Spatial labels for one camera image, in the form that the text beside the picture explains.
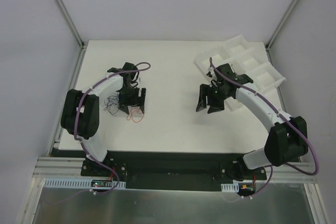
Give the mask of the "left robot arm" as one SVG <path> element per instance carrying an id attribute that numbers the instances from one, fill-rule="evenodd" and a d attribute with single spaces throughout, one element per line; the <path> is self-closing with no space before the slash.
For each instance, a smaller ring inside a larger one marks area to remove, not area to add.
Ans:
<path id="1" fill-rule="evenodd" d="M 95 161 L 92 169 L 99 176 L 111 170 L 110 162 L 105 160 L 108 150 L 98 134 L 101 108 L 108 97 L 116 95 L 118 110 L 129 114 L 129 108 L 135 107 L 144 113 L 146 88 L 139 88 L 139 73 L 150 68 L 148 62 L 126 62 L 122 68 L 107 70 L 93 85 L 67 92 L 60 125 L 81 144 L 87 158 Z"/>

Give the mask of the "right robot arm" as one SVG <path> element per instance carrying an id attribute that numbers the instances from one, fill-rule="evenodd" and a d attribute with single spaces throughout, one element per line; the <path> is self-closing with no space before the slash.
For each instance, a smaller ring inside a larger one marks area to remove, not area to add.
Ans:
<path id="1" fill-rule="evenodd" d="M 298 116 L 283 113 L 268 101 L 247 74 L 237 74 L 229 64 L 211 68 L 207 74 L 210 84 L 201 84 L 196 111 L 208 114 L 224 111 L 224 102 L 233 98 L 242 103 L 265 127 L 268 137 L 265 146 L 240 156 L 227 169 L 227 175 L 242 181 L 257 169 L 281 166 L 307 154 L 307 123 Z"/>

